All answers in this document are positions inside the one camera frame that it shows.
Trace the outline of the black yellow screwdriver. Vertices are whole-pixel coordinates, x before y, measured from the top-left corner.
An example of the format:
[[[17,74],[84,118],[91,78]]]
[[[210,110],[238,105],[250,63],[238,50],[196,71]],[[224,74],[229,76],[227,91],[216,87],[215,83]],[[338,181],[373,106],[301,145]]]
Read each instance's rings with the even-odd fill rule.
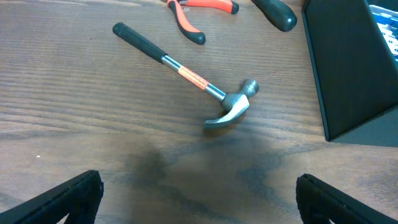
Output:
[[[252,0],[277,29],[288,32],[297,24],[293,10],[280,0]]]

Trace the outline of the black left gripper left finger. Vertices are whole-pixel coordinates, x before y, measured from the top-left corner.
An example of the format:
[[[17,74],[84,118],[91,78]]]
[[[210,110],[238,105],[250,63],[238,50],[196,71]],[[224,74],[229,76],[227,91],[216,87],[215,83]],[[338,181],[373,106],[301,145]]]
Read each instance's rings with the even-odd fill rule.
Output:
[[[1,224],[94,224],[104,193],[97,170],[88,170],[1,213]]]

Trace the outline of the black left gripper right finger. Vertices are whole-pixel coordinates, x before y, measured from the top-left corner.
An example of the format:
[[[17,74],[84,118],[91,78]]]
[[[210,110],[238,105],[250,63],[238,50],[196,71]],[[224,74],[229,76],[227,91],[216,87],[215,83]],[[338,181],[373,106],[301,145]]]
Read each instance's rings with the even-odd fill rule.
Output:
[[[397,220],[311,174],[297,178],[295,192],[304,224],[397,224]]]

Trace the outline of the orange handled pliers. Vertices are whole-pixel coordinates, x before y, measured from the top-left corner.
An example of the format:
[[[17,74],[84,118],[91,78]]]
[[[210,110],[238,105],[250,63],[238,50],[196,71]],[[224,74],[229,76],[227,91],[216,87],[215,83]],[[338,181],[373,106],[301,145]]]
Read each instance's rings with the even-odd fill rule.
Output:
[[[230,14],[239,11],[239,4],[232,0],[162,0],[173,12],[178,28],[181,33],[192,42],[203,45],[206,42],[205,34],[191,25],[188,21],[182,6],[210,7],[221,9]]]

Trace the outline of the blue clear screwdriver set case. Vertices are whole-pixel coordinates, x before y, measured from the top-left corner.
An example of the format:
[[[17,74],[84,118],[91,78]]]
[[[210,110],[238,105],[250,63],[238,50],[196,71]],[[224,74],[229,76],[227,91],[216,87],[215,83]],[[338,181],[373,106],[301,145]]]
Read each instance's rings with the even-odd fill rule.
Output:
[[[370,5],[369,8],[391,54],[397,62],[397,11],[377,5]]]

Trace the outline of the small claw hammer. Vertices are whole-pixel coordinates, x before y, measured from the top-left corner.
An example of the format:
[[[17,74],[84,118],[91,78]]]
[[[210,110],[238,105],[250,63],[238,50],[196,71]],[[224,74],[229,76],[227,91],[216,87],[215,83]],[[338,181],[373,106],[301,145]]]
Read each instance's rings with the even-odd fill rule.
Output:
[[[259,91],[257,81],[247,79],[243,83],[240,92],[225,93],[186,66],[178,63],[161,48],[124,23],[118,22],[115,24],[113,26],[113,33],[150,58],[177,72],[196,87],[220,101],[221,107],[227,111],[227,113],[218,119],[205,121],[204,128],[206,129],[222,128],[233,123],[249,108],[249,99],[254,97]]]

